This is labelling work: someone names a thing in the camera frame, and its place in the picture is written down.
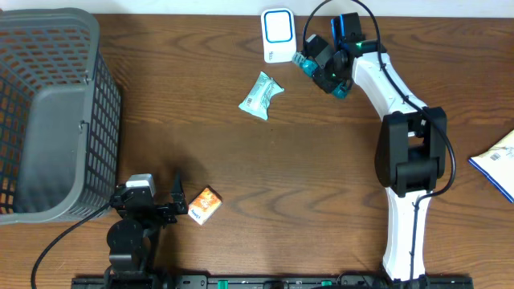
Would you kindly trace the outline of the grey plastic basket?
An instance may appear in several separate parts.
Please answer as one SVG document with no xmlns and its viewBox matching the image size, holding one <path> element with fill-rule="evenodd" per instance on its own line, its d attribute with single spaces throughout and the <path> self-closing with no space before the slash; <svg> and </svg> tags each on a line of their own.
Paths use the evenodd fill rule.
<svg viewBox="0 0 514 289">
<path fill-rule="evenodd" d="M 1 222 L 69 222 L 115 189 L 121 95 L 84 10 L 1 14 Z"/>
</svg>

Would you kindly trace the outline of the cream snack bag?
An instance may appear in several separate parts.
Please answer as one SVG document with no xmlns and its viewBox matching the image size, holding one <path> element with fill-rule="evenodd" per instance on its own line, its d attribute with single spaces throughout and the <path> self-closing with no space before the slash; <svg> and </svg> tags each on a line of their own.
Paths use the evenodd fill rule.
<svg viewBox="0 0 514 289">
<path fill-rule="evenodd" d="M 513 203 L 513 132 L 468 162 Z"/>
</svg>

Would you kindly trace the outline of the white barcode scanner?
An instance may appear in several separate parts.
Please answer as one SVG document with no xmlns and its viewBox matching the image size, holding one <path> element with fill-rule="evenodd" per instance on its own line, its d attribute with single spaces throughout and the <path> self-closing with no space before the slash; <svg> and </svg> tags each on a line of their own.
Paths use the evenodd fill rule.
<svg viewBox="0 0 514 289">
<path fill-rule="evenodd" d="M 294 14 L 288 8 L 265 10 L 260 17 L 266 63 L 291 62 L 296 53 Z"/>
</svg>

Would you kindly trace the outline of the orange small box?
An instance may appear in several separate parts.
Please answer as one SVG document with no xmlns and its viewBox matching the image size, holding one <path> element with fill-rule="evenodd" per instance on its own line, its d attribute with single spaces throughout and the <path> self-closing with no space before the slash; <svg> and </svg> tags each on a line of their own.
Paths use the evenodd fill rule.
<svg viewBox="0 0 514 289">
<path fill-rule="evenodd" d="M 189 204 L 188 215 L 200 226 L 204 225 L 208 219 L 222 205 L 221 196 L 210 186 L 206 186 L 203 191 Z"/>
</svg>

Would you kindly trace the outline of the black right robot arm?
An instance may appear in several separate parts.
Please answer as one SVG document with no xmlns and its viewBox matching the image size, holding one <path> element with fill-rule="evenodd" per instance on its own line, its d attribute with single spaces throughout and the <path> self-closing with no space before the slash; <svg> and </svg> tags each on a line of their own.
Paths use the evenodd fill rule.
<svg viewBox="0 0 514 289">
<path fill-rule="evenodd" d="M 381 120 L 374 168 L 388 201 L 388 233 L 382 267 L 394 284 L 420 287 L 426 216 L 441 192 L 437 181 L 455 154 L 447 115 L 430 108 L 406 86 L 380 38 L 367 39 L 358 14 L 331 21 L 333 43 L 318 35 L 302 39 L 302 54 L 314 62 L 310 77 L 325 92 L 345 97 L 357 85 Z"/>
</svg>

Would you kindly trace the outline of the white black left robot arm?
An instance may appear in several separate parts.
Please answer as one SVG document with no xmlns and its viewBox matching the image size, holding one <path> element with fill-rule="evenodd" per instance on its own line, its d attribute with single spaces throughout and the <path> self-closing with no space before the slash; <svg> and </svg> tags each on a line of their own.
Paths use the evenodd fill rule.
<svg viewBox="0 0 514 289">
<path fill-rule="evenodd" d="M 170 191 L 171 202 L 158 205 L 154 201 L 155 184 L 149 173 L 132 175 L 116 187 L 111 207 L 121 220 L 109 229 L 110 266 L 104 272 L 104 287 L 174 288 L 173 277 L 153 266 L 160 233 L 177 216 L 188 213 L 188 204 L 179 174 Z"/>
</svg>

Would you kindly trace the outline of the teal mouthwash bottle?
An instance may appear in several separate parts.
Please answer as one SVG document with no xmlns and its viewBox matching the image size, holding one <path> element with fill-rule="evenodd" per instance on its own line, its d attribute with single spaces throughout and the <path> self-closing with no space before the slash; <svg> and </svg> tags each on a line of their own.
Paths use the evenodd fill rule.
<svg viewBox="0 0 514 289">
<path fill-rule="evenodd" d="M 343 80 L 334 72 L 321 68 L 318 64 L 305 57 L 302 53 L 296 52 L 292 57 L 292 62 L 302 69 L 314 84 L 327 94 L 334 95 L 337 99 L 344 99 L 351 87 L 349 80 Z"/>
</svg>

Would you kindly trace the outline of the light green tissue pack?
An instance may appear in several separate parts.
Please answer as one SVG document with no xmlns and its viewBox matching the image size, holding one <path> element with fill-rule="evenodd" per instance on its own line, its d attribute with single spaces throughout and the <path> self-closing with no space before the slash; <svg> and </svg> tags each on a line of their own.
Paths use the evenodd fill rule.
<svg viewBox="0 0 514 289">
<path fill-rule="evenodd" d="M 273 78 L 261 71 L 255 85 L 239 108 L 262 120 L 268 120 L 267 110 L 271 99 L 282 92 L 284 89 Z"/>
</svg>

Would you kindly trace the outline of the black mounting rail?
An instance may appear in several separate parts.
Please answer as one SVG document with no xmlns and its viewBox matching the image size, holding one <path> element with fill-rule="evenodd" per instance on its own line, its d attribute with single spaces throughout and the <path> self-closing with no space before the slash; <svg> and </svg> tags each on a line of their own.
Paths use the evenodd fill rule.
<svg viewBox="0 0 514 289">
<path fill-rule="evenodd" d="M 152 281 L 121 281 L 113 277 L 74 278 L 71 289 L 88 288 L 172 288 L 172 289 L 310 289 L 310 288 L 426 288 L 473 289 L 470 277 L 421 277 L 413 281 L 389 281 L 381 276 L 349 274 L 329 277 L 208 277 L 174 276 L 163 284 Z"/>
</svg>

